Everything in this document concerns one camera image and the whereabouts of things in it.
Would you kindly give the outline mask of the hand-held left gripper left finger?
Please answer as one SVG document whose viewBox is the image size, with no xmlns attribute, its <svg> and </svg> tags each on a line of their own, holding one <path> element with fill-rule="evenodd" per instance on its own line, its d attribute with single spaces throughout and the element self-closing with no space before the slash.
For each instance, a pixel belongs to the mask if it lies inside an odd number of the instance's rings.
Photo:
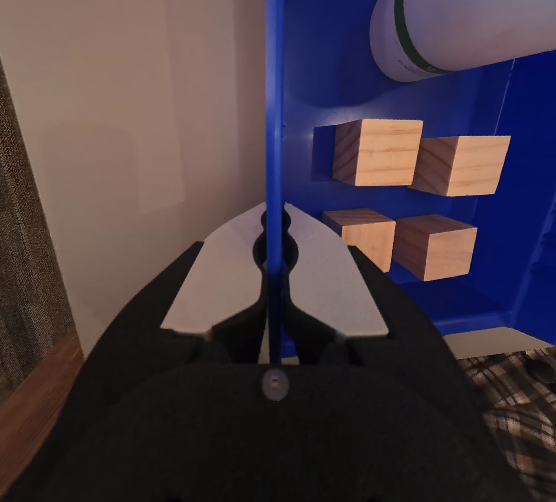
<svg viewBox="0 0 556 502">
<path fill-rule="evenodd" d="M 267 320 L 262 202 L 204 241 L 162 330 L 222 343 L 233 362 L 259 361 Z"/>
</svg>

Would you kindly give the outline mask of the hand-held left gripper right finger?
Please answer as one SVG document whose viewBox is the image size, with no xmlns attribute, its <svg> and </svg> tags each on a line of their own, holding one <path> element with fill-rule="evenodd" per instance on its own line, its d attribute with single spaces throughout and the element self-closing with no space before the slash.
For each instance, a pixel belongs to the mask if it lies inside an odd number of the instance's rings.
<svg viewBox="0 0 556 502">
<path fill-rule="evenodd" d="M 349 248 L 332 230 L 290 203 L 282 210 L 283 328 L 300 364 L 327 346 L 384 339 L 389 328 Z"/>
</svg>

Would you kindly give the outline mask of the wooden cube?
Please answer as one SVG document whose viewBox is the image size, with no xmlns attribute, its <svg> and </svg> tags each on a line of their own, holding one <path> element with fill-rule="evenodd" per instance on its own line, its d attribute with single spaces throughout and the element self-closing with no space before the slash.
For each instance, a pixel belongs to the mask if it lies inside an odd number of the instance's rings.
<svg viewBox="0 0 556 502">
<path fill-rule="evenodd" d="M 409 188 L 443 197 L 497 190 L 511 136 L 422 138 Z"/>
<path fill-rule="evenodd" d="M 395 221 L 392 259 L 424 282 L 466 275 L 478 229 L 438 214 Z"/>
<path fill-rule="evenodd" d="M 396 222 L 369 208 L 322 213 L 322 222 L 348 246 L 357 247 L 383 272 L 390 271 Z"/>
<path fill-rule="evenodd" d="M 424 122 L 358 119 L 335 126 L 332 178 L 356 187 L 411 185 Z"/>
</svg>

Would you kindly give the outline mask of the blue plastic bin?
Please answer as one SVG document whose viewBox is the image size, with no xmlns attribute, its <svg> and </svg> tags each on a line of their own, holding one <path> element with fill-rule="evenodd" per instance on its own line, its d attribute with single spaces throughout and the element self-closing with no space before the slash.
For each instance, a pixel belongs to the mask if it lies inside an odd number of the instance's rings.
<svg viewBox="0 0 556 502">
<path fill-rule="evenodd" d="M 509 327 L 555 345 L 555 53 L 402 84 L 371 53 L 377 0 L 280 1 L 283 200 L 318 220 L 369 208 L 475 226 L 468 274 L 425 282 L 392 261 L 387 275 L 443 335 Z M 510 136 L 496 193 L 448 198 L 334 180 L 335 126 L 361 118 L 420 119 L 423 137 Z"/>
</svg>

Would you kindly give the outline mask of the white paper cup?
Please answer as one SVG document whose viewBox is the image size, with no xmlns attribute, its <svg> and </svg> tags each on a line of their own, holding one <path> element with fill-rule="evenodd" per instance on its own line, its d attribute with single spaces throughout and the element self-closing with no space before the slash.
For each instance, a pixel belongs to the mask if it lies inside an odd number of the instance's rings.
<svg viewBox="0 0 556 502">
<path fill-rule="evenodd" d="M 411 83 L 555 50 L 555 0 L 377 0 L 378 68 Z"/>
</svg>

